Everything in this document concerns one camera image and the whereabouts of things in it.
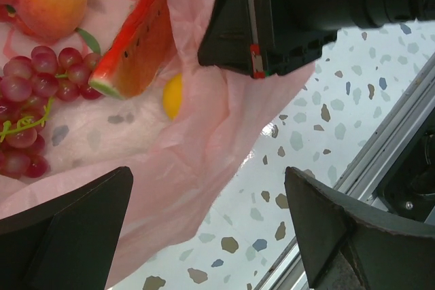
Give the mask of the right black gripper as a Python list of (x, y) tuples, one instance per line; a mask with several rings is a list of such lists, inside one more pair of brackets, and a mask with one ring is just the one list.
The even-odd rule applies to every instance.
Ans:
[(215, 0), (198, 62), (254, 79), (284, 76), (317, 60), (351, 16), (349, 0)]

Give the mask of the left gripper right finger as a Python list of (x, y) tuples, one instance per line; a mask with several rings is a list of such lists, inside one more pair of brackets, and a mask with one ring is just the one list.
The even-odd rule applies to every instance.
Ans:
[(285, 191), (310, 288), (434, 288), (434, 226), (369, 206), (297, 168), (286, 168)]

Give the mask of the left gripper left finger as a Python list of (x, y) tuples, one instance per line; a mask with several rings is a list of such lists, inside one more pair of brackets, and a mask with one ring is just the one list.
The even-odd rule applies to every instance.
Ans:
[(133, 187), (119, 167), (1, 220), (1, 288), (104, 289)]

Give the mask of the pink plastic bag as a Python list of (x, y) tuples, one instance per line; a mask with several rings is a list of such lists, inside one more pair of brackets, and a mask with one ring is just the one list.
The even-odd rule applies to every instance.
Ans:
[[(202, 68), (196, 49), (213, 0), (169, 0), (175, 43), (166, 67), (144, 94), (119, 101), (56, 102), (43, 135), (47, 177), (1, 178), (1, 220), (128, 167), (133, 187), (104, 289), (127, 278), (165, 247), (195, 236), (219, 193), (262, 129), (298, 94), (313, 72), (256, 81)], [(174, 120), (162, 106), (166, 83), (182, 76)]]

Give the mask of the orange fruit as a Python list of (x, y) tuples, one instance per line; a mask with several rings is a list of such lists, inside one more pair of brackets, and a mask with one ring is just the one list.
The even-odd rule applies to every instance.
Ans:
[(169, 119), (174, 120), (182, 102), (182, 76), (175, 75), (165, 85), (162, 93), (162, 106)]

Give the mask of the watermelon slice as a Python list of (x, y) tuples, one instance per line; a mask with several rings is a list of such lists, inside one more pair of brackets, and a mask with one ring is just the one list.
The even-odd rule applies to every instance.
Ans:
[(172, 46), (167, 0), (138, 0), (96, 65), (89, 85), (122, 100), (138, 96), (155, 80)]

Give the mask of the red grape bunch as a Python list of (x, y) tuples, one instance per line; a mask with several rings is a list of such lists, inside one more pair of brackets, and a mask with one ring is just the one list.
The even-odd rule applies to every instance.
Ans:
[(88, 80), (100, 54), (85, 56), (75, 48), (55, 53), (47, 46), (30, 56), (15, 56), (1, 73), (1, 174), (19, 179), (40, 178), (49, 169), (44, 158), (46, 127), (56, 101), (96, 100), (101, 93)]

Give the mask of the aluminium mounting rail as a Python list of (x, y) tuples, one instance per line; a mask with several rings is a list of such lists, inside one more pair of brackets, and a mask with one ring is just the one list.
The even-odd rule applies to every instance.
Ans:
[[(434, 57), (424, 65), (361, 152), (336, 182), (334, 189), (366, 204), (378, 202), (375, 190), (406, 146), (425, 132), (434, 111)], [(285, 277), (291, 289), (307, 289), (296, 237), (269, 268), (256, 289), (278, 289)]]

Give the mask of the right black base bracket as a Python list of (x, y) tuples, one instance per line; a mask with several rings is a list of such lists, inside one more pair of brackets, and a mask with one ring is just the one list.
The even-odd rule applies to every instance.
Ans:
[(425, 133), (394, 162), (375, 194), (395, 215), (424, 222), (434, 208), (434, 135)]

